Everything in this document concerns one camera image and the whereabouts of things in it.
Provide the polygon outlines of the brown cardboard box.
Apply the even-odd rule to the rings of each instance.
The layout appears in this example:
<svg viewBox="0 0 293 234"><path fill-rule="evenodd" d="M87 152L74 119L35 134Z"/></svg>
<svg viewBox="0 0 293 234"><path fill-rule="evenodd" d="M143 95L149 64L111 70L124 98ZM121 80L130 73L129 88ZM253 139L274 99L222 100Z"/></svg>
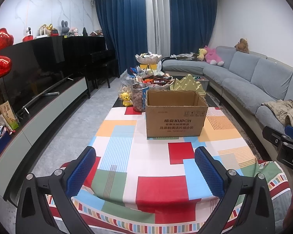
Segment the brown cardboard box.
<svg viewBox="0 0 293 234"><path fill-rule="evenodd" d="M201 134L208 105L197 92L149 90L146 95L147 137L192 137Z"/></svg>

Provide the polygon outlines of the clear jar of brown snacks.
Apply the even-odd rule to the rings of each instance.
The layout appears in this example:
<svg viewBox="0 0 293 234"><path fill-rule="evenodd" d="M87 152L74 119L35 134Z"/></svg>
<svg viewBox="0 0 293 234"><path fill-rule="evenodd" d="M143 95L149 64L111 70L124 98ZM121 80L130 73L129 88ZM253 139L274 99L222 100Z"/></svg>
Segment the clear jar of brown snacks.
<svg viewBox="0 0 293 234"><path fill-rule="evenodd" d="M146 83L135 83L132 86L133 109L136 112L145 112L146 110L146 93L149 86Z"/></svg>

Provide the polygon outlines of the gold mountain lid candy tin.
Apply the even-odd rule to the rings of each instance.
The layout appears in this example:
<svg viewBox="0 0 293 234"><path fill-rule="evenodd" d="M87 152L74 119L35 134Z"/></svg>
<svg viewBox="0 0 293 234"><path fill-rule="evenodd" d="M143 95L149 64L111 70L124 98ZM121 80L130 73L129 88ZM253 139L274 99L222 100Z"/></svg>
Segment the gold mountain lid candy tin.
<svg viewBox="0 0 293 234"><path fill-rule="evenodd" d="M173 84L170 86L170 90L173 91L195 91L197 92L201 97L206 97L206 92L203 88L203 85L198 81L195 80L195 78L188 74L182 79L174 79Z"/></svg>

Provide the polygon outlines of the yellow plush toy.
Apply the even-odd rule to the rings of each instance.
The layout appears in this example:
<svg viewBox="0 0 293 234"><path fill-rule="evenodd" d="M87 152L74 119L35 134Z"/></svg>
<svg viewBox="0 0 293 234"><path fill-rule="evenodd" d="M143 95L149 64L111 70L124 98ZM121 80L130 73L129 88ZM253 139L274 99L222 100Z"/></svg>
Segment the yellow plush toy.
<svg viewBox="0 0 293 234"><path fill-rule="evenodd" d="M204 48L200 48L198 50L197 60L204 61L206 54L207 54L207 50Z"/></svg>

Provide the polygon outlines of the yellow bear figurine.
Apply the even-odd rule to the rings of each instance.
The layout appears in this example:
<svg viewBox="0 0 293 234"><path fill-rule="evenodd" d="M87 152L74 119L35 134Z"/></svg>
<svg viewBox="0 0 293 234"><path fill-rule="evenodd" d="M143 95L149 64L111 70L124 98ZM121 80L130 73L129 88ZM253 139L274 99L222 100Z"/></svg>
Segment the yellow bear figurine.
<svg viewBox="0 0 293 234"><path fill-rule="evenodd" d="M122 92L120 95L120 100L122 101L122 104L124 107L130 107L130 106L133 106L133 103L131 101L131 96L130 96L130 93L127 91L127 92Z"/></svg>

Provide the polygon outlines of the grey curved sofa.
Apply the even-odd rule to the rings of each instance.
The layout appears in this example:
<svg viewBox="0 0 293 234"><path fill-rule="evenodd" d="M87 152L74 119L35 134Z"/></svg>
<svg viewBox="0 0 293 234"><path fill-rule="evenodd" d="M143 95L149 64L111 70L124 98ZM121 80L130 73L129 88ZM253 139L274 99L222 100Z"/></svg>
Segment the grey curved sofa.
<svg viewBox="0 0 293 234"><path fill-rule="evenodd" d="M222 66L164 58L162 68L177 76L203 75L251 129L270 126L284 132L285 126L264 104L293 101L293 68L263 54L242 53L232 47L218 46L216 53L224 62Z"/></svg>

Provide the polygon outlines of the grey storage bin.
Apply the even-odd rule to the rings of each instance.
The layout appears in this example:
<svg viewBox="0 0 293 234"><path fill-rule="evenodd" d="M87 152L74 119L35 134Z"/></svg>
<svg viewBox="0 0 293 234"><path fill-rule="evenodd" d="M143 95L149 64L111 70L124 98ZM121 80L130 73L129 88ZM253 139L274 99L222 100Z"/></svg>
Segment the grey storage bin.
<svg viewBox="0 0 293 234"><path fill-rule="evenodd" d="M200 75L197 77L194 77L195 81L198 81L201 83L203 89L206 91L208 88L209 80L205 78L204 76Z"/></svg>

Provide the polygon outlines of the beige blanket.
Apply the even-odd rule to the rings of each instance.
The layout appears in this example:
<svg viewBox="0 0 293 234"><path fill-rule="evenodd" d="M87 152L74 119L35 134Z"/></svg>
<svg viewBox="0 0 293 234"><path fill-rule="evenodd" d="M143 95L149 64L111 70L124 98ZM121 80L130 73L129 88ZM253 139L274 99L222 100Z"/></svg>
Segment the beige blanket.
<svg viewBox="0 0 293 234"><path fill-rule="evenodd" d="M262 105L268 107L285 127L293 127L293 100L269 101Z"/></svg>

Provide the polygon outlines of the white sheer curtain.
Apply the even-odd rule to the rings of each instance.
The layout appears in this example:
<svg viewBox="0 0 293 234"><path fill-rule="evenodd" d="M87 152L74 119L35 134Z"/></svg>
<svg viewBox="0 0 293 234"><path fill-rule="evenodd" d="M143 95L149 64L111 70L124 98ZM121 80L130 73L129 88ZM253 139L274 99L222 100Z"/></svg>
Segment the white sheer curtain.
<svg viewBox="0 0 293 234"><path fill-rule="evenodd" d="M170 56L170 0L146 0L147 48Z"/></svg>

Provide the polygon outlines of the black piano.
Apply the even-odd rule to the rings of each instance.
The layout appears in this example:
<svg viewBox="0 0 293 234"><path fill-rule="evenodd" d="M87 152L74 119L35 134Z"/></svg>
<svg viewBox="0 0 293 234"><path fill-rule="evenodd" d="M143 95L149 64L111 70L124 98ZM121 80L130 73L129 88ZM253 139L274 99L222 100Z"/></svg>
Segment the black piano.
<svg viewBox="0 0 293 234"><path fill-rule="evenodd" d="M113 77L119 78L118 58L114 49L106 47L102 36L52 36L55 67L64 75L83 75L97 89Z"/></svg>

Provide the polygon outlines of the brown plush bear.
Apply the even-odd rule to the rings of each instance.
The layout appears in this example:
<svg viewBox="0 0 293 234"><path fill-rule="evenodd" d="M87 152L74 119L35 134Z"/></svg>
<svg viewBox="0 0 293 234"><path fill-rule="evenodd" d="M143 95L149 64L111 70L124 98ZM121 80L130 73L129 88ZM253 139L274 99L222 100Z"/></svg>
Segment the brown plush bear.
<svg viewBox="0 0 293 234"><path fill-rule="evenodd" d="M236 51L249 53L248 43L246 39L241 38L240 41L234 47Z"/></svg>

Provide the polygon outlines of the white tiered snack stand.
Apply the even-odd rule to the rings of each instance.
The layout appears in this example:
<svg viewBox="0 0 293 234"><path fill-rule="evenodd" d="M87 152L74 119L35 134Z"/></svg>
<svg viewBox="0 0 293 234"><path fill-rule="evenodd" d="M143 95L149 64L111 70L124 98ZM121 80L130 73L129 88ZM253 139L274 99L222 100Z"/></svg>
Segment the white tiered snack stand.
<svg viewBox="0 0 293 234"><path fill-rule="evenodd" d="M173 84L172 76L162 71L162 55L152 52L136 54L136 67L130 68L136 83L145 83L150 89L167 90Z"/></svg>

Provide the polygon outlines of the grey bunny plush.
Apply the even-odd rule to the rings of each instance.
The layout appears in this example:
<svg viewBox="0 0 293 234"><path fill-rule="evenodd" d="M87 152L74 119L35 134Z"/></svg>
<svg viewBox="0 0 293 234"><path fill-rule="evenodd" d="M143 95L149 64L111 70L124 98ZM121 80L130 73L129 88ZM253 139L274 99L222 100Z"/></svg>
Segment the grey bunny plush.
<svg viewBox="0 0 293 234"><path fill-rule="evenodd" d="M68 21L62 20L61 21L61 27L62 27L61 34L62 35L67 35L68 32L70 31L70 28L68 27Z"/></svg>

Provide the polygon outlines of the black television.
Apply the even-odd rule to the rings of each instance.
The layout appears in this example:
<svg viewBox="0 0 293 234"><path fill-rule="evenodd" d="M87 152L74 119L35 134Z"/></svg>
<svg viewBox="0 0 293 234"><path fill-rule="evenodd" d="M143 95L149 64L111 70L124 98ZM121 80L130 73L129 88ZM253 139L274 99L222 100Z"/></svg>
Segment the black television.
<svg viewBox="0 0 293 234"><path fill-rule="evenodd" d="M15 112L68 76L55 67L53 51L51 37L14 44L0 51L13 64L0 82L2 94Z"/></svg>

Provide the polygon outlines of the pink plush toy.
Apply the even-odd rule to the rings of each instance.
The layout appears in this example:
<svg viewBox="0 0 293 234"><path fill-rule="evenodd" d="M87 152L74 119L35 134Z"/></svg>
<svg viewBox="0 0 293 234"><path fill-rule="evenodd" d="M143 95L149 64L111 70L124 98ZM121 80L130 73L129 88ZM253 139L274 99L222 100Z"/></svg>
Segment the pink plush toy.
<svg viewBox="0 0 293 234"><path fill-rule="evenodd" d="M216 49L211 49L205 46L204 49L207 51L205 55L205 61L210 65L223 66L224 61L217 55Z"/></svg>

